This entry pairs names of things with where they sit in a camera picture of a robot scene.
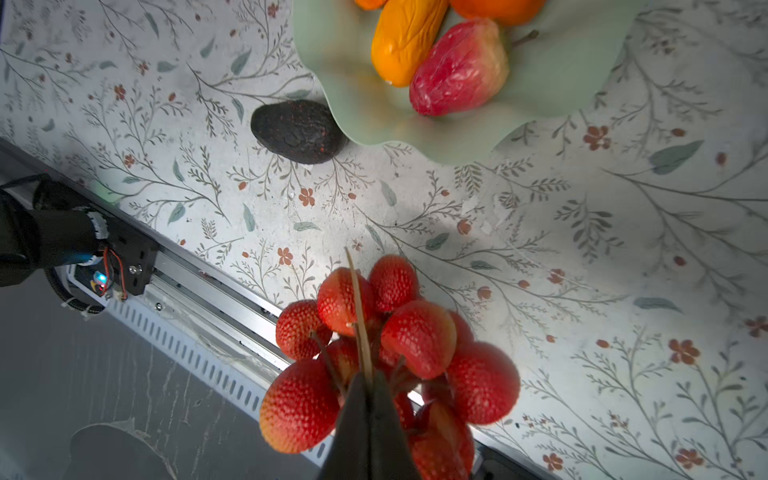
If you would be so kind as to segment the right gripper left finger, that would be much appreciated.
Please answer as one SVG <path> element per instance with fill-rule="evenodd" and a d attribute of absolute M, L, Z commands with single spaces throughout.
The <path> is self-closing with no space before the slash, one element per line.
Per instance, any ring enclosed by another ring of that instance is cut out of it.
<path fill-rule="evenodd" d="M 363 374 L 358 374 L 349 387 L 319 480 L 371 478 L 371 390 Z"/>

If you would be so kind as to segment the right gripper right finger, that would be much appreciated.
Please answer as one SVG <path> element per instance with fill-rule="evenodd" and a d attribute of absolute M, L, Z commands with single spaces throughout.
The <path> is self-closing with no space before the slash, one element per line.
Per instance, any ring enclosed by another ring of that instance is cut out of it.
<path fill-rule="evenodd" d="M 386 377 L 376 371 L 368 391 L 368 478 L 419 479 Z"/>

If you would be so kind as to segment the red fake berry bunch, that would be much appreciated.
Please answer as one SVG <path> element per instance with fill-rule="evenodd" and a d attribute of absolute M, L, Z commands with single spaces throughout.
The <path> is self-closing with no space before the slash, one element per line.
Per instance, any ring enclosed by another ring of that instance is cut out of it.
<path fill-rule="evenodd" d="M 314 298 L 283 309 L 276 342 L 291 363 L 268 388 L 259 426 L 283 454 L 332 445 L 352 380 L 363 374 L 371 386 L 380 371 L 419 479 L 466 479 L 472 428 L 503 419 L 520 395 L 509 356 L 477 341 L 458 313 L 426 300 L 415 269 L 398 255 L 381 257 L 368 276 L 333 270 Z"/>

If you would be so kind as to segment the dark fake avocado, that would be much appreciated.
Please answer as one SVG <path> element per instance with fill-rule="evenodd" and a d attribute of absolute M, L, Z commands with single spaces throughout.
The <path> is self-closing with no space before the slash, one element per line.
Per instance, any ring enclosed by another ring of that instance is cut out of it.
<path fill-rule="evenodd" d="M 333 159 L 348 143 L 331 110 L 312 100 L 289 100 L 257 108 L 250 128 L 268 151 L 303 165 Z"/>

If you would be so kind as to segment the red fake peach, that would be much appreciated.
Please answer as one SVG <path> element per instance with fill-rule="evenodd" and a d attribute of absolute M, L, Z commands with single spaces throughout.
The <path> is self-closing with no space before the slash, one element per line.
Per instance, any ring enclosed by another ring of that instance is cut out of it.
<path fill-rule="evenodd" d="M 537 30 L 508 41 L 499 24 L 472 19 L 451 27 L 417 68 L 409 86 L 414 111 L 439 117 L 476 109 L 505 85 L 510 74 L 508 48 L 539 36 Z"/>

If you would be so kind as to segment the yellow fake squash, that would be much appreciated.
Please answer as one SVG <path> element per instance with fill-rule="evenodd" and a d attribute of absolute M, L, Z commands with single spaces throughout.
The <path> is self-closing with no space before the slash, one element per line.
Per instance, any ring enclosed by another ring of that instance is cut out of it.
<path fill-rule="evenodd" d="M 382 80 L 407 87 L 433 46 L 448 11 L 446 0 L 392 0 L 379 16 L 371 61 Z"/>

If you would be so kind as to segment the small orange tangerine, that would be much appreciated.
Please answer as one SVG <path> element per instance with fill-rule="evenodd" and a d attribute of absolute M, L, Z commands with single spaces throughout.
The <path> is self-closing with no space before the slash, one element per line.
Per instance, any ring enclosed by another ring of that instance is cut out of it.
<path fill-rule="evenodd" d="M 354 0 L 354 2 L 365 11 L 373 11 L 382 8 L 387 0 Z"/>

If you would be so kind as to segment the orange fake persimmon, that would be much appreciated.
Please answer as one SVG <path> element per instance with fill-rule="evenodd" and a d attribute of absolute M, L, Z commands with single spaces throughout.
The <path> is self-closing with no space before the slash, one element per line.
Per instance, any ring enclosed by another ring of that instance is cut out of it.
<path fill-rule="evenodd" d="M 486 18 L 506 26 L 532 21 L 546 0 L 450 0 L 450 6 L 465 19 Z"/>

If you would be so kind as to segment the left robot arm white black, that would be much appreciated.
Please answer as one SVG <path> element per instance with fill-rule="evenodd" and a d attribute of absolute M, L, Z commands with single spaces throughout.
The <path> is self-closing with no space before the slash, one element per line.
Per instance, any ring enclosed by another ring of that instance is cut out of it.
<path fill-rule="evenodd" d="M 23 283 L 37 270 L 98 261 L 109 237 L 107 219 L 88 207 L 29 210 L 1 186 L 1 285 Z"/>

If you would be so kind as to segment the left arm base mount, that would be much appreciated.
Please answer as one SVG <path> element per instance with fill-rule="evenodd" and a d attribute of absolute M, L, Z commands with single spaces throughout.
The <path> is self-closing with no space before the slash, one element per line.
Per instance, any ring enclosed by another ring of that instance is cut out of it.
<path fill-rule="evenodd" d="M 158 243 L 127 222 L 92 207 L 54 212 L 72 226 L 78 249 L 43 270 L 62 305 L 86 318 L 108 304 L 140 296 L 153 274 Z"/>

